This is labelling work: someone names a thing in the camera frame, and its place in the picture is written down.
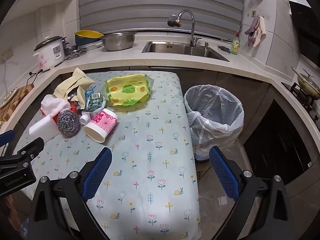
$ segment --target trash can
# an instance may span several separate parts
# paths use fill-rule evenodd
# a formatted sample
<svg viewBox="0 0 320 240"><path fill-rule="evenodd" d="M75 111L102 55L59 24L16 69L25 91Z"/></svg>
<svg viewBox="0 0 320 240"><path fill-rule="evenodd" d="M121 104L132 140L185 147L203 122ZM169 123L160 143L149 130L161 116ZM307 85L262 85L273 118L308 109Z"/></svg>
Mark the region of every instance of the trash can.
<svg viewBox="0 0 320 240"><path fill-rule="evenodd" d="M201 85L184 95L195 159L209 159L212 146L234 143L243 127L244 110L238 98L224 88Z"/></svg>

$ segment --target kitchen sink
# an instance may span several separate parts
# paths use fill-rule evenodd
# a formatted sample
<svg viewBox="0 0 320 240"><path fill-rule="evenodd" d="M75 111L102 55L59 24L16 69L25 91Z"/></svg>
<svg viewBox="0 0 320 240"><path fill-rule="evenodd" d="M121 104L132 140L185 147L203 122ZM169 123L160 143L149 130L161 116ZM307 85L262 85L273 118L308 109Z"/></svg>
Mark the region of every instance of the kitchen sink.
<svg viewBox="0 0 320 240"><path fill-rule="evenodd" d="M204 46L199 45L197 45L196 47L190 47L190 44L187 43L149 41L145 45L142 53L148 52L183 54L228 61L225 57L223 57L210 47L205 48Z"/></svg>

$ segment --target purple towel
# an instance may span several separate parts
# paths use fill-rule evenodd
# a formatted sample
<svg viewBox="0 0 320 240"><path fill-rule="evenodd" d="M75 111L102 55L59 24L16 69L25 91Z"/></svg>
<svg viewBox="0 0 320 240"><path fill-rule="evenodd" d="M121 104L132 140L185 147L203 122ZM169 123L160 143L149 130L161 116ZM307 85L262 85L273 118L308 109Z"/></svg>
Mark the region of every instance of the purple towel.
<svg viewBox="0 0 320 240"><path fill-rule="evenodd" d="M255 17L251 23L251 26L250 28L244 32L245 35L248 35L248 46L250 46L251 44L251 41L253 39L253 35L254 35L254 32L255 32L255 27L257 26L258 24L258 19L259 17Z"/></svg>

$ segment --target gray roller blind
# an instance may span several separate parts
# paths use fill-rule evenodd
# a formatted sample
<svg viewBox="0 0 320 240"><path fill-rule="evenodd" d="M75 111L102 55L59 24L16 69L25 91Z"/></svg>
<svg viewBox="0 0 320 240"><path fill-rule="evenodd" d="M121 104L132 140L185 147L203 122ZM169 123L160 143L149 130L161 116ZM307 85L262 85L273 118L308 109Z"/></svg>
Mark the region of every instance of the gray roller blind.
<svg viewBox="0 0 320 240"><path fill-rule="evenodd" d="M80 0L81 29L172 30L168 17L184 8L193 12L197 33L232 39L239 32L243 0ZM191 30L187 13L182 16L182 27L175 29Z"/></svg>

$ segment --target white countertop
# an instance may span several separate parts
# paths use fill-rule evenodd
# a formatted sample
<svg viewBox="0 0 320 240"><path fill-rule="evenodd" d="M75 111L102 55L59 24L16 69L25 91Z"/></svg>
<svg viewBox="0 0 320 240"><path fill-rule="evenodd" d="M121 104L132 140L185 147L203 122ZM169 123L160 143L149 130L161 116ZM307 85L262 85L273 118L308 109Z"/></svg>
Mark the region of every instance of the white countertop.
<svg viewBox="0 0 320 240"><path fill-rule="evenodd" d="M65 61L54 69L39 74L34 83L35 87L18 105L9 121L3 123L2 127L0 128L0 134L15 127L30 104L56 77L58 77L60 74L73 72L77 67L81 70L88 70L120 66L171 66L214 70L218 72L245 76L272 84L299 114L306 127L308 128L311 136L313 137L320 152L320 132L318 128L316 127L308 113L305 111L303 106L281 84L281 82L291 84L292 81L288 81L279 76L275 76L262 70L259 66L255 65L253 62L251 62L241 54L233 55L218 50L218 45L229 47L229 44L205 38L198 41L199 45L204 45L205 42L208 42L211 48L219 52L230 62L179 54L142 53L142 50L145 47L147 41L174 41L189 43L189 40L190 36L182 34L173 34L169 36L165 33L142 33L136 35L136 41L133 47L130 49L107 52L103 47L101 47L89 51L79 58Z"/></svg>

